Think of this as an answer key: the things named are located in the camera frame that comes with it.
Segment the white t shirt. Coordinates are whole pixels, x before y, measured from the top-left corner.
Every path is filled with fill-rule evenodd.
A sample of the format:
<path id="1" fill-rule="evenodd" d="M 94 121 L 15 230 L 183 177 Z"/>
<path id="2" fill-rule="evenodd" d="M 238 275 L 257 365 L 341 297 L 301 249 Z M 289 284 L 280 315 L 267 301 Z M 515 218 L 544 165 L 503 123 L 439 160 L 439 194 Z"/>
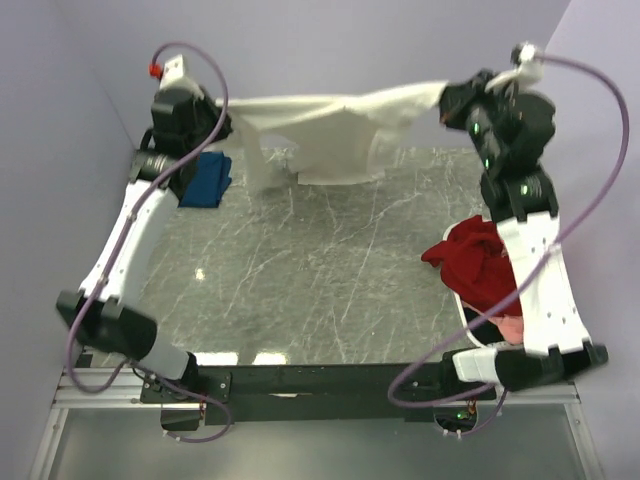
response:
<path id="1" fill-rule="evenodd" d="M 290 95 L 233 99 L 233 132 L 212 145 L 243 153 L 247 181 L 256 189 L 276 185 L 261 138 L 295 145 L 289 169 L 302 185 L 356 185 L 385 176 L 412 124 L 437 106 L 447 83 L 430 81 L 362 95 Z"/>

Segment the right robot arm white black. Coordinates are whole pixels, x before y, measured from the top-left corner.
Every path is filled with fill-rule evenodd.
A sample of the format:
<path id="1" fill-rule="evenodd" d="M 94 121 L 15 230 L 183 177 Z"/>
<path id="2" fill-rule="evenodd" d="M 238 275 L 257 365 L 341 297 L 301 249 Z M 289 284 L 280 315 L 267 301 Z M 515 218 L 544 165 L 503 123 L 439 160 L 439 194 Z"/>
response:
<path id="1" fill-rule="evenodd" d="M 440 121 L 469 134 L 483 165 L 482 198 L 506 247 L 524 323 L 519 347 L 455 353 L 439 374 L 444 395 L 460 399 L 474 382 L 509 391 L 569 381 L 605 365 L 607 348 L 592 341 L 575 305 L 563 253 L 559 204 L 540 158 L 555 134 L 555 107 L 527 92 L 515 75 L 481 70 L 449 83 Z"/>

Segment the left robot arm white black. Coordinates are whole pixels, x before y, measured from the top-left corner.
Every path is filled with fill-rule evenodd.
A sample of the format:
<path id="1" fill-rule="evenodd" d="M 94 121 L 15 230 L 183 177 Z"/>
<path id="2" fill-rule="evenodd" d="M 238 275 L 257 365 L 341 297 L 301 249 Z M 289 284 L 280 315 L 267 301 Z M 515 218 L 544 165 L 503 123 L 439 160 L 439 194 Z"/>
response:
<path id="1" fill-rule="evenodd" d="M 167 219 L 194 179 L 197 157 L 232 127 L 225 105 L 200 86 L 159 89 L 151 115 L 108 240 L 78 289 L 60 292 L 56 310 L 69 329 L 68 351 L 80 344 L 118 354 L 165 379 L 166 392 L 186 402 L 200 388 L 195 356 L 162 338 L 156 321 L 131 304 Z"/>

